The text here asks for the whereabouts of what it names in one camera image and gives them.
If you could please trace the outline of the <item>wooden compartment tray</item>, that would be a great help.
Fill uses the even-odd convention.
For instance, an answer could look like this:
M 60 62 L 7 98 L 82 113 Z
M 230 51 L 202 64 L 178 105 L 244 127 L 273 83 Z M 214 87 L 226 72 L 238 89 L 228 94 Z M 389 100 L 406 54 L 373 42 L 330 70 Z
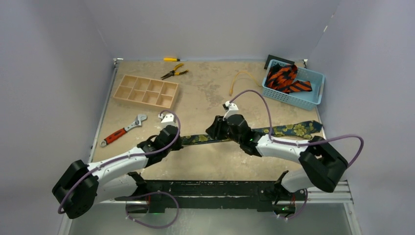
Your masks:
M 174 82 L 124 75 L 113 98 L 124 104 L 154 110 L 172 110 L 179 95 Z

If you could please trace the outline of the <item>blue floral tie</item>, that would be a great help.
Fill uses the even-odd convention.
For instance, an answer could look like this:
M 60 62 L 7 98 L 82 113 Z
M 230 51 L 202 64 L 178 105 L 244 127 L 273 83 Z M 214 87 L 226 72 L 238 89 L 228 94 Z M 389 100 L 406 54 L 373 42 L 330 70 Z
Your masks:
M 306 140 L 312 139 L 312 134 L 321 132 L 323 124 L 315 121 L 304 121 L 296 124 L 280 125 L 272 127 L 273 137 L 299 137 Z M 200 145 L 218 142 L 231 141 L 227 138 L 224 140 L 216 140 L 211 138 L 208 134 L 195 134 L 181 137 L 182 145 Z

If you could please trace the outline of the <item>light blue plastic basket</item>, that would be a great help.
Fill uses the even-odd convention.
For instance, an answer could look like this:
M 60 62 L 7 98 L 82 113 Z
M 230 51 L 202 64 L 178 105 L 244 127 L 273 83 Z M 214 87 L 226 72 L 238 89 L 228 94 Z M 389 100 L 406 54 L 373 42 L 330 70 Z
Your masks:
M 268 68 L 267 74 L 270 70 L 270 67 L 280 64 L 282 66 L 290 65 L 281 61 L 271 60 Z M 311 83 L 313 91 L 311 92 L 300 92 L 300 93 L 290 93 L 285 94 L 279 91 L 265 87 L 265 79 L 262 81 L 262 94 L 265 97 L 281 101 L 305 110 L 312 110 L 314 107 L 320 104 L 322 95 L 323 95 L 323 86 L 325 82 L 325 76 L 319 72 L 308 70 L 305 68 L 298 67 L 298 74 L 296 80 L 298 81 L 309 81 Z

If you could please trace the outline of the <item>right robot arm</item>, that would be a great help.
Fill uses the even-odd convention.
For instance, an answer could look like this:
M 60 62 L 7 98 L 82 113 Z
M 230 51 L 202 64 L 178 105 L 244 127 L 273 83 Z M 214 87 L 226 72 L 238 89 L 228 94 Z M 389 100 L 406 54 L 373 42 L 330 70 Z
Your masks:
M 276 196 L 287 199 L 295 191 L 317 187 L 333 192 L 348 167 L 347 160 L 324 139 L 292 141 L 270 137 L 251 129 L 242 115 L 216 116 L 206 133 L 215 140 L 229 139 L 248 155 L 277 157 L 301 165 L 301 169 L 284 173 L 275 185 Z

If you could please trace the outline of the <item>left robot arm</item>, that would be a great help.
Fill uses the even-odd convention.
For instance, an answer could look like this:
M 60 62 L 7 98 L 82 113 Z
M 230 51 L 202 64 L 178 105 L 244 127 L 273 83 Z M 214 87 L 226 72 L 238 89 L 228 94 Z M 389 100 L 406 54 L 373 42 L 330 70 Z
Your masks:
M 96 163 L 72 162 L 55 186 L 52 194 L 59 203 L 58 213 L 75 219 L 99 202 L 99 190 L 107 183 L 129 172 L 160 162 L 180 147 L 179 127 L 168 125 L 156 138 L 143 141 L 131 150 Z

